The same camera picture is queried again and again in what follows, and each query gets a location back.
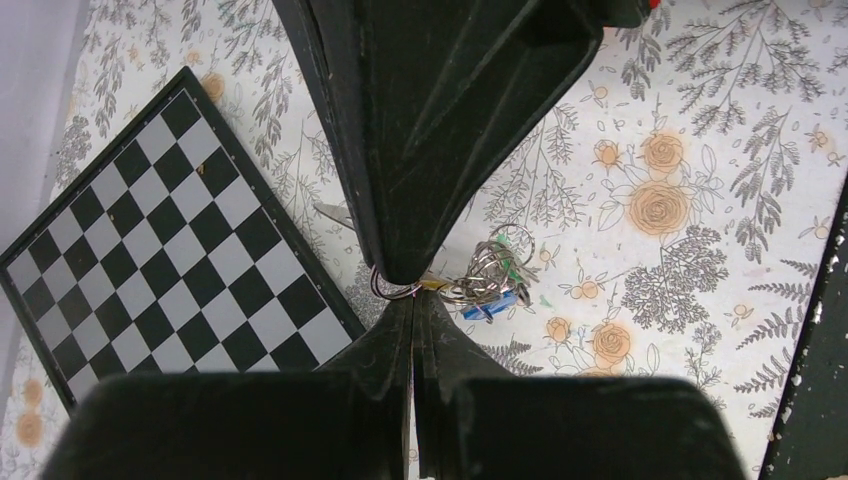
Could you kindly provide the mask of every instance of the black and white checkered board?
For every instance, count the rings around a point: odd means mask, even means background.
[[[313,369],[362,333],[190,71],[139,117],[3,258],[69,406],[111,374]]]

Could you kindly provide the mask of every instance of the bunch of keys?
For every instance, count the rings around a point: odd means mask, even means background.
[[[331,220],[355,230],[346,208],[325,203],[315,204],[315,208]],[[529,238],[530,253],[525,261],[521,261],[509,247],[507,237],[502,233],[508,228],[517,228]],[[514,223],[504,224],[493,230],[488,240],[477,244],[462,277],[447,279],[427,272],[418,282],[387,293],[380,288],[377,269],[372,268],[371,291],[386,300],[399,300],[414,295],[422,288],[435,291],[445,303],[462,307],[460,312],[466,320],[492,323],[496,313],[519,300],[525,306],[531,305],[529,282],[538,282],[539,279],[526,265],[535,250],[535,240],[526,228]]]

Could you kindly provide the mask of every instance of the table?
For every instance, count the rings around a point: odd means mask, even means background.
[[[373,324],[383,304],[355,235],[312,208],[344,198],[270,1],[93,0],[90,14],[53,197],[189,65]],[[521,375],[689,379],[756,477],[848,167],[846,27],[845,1],[667,0],[641,29],[608,30],[434,262],[458,273],[484,232],[520,223],[538,245],[533,303],[460,326]],[[26,339],[13,383],[2,476],[27,478],[67,414]]]

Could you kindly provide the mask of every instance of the blue tag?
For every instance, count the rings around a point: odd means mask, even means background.
[[[504,293],[500,299],[495,300],[494,302],[487,303],[485,305],[480,306],[471,306],[465,307],[462,309],[462,317],[466,320],[488,320],[489,318],[486,316],[486,313],[489,316],[494,316],[497,313],[500,313],[507,308],[515,305],[517,298],[512,291],[508,291]]]

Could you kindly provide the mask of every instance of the white wall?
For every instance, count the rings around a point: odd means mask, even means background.
[[[0,0],[0,250],[47,205],[88,0]],[[0,293],[0,418],[21,328]]]

